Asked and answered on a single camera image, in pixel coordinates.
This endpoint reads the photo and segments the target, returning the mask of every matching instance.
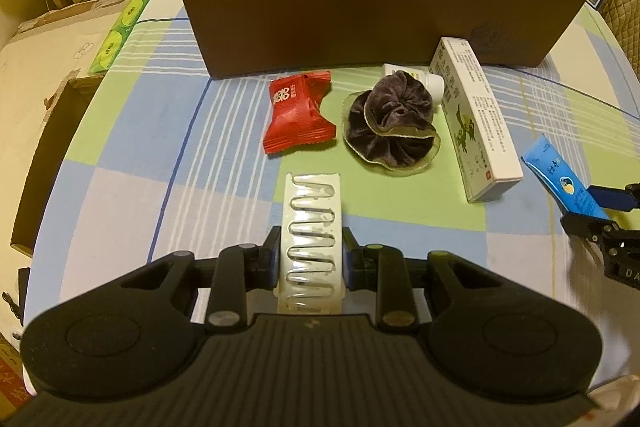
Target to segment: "logo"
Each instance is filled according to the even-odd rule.
[[[563,176],[562,178],[560,178],[560,184],[562,185],[562,188],[567,194],[574,193],[574,190],[575,190],[574,182],[572,181],[571,178],[567,178],[566,176]]]
[[[283,102],[289,98],[289,87],[283,87],[273,95],[273,103]]]
[[[94,48],[94,44],[92,42],[87,42],[87,44],[82,46],[78,51],[74,53],[75,60],[79,60],[80,57],[84,57],[93,48]]]

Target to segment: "screw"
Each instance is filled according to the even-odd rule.
[[[382,321],[392,328],[405,328],[415,322],[415,315],[402,310],[395,310],[382,315]]]
[[[240,315],[229,310],[220,310],[209,315],[209,323],[219,328],[235,326],[240,321]]]

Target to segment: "small white bottle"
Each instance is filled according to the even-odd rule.
[[[439,74],[428,73],[427,71],[419,68],[407,68],[405,66],[396,66],[394,64],[385,64],[383,68],[385,76],[388,74],[394,74],[396,71],[406,71],[414,77],[415,80],[418,80],[424,87],[426,87],[433,99],[434,106],[439,105],[440,102],[442,102],[442,97],[444,95],[444,79]]]

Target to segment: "plastic blister strip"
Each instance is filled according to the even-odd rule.
[[[339,174],[287,174],[282,210],[278,313],[342,311]]]

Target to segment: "quilted fabric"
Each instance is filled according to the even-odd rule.
[[[599,11],[640,78],[640,0],[604,0]]]
[[[0,335],[0,420],[30,399],[21,375],[20,354]]]

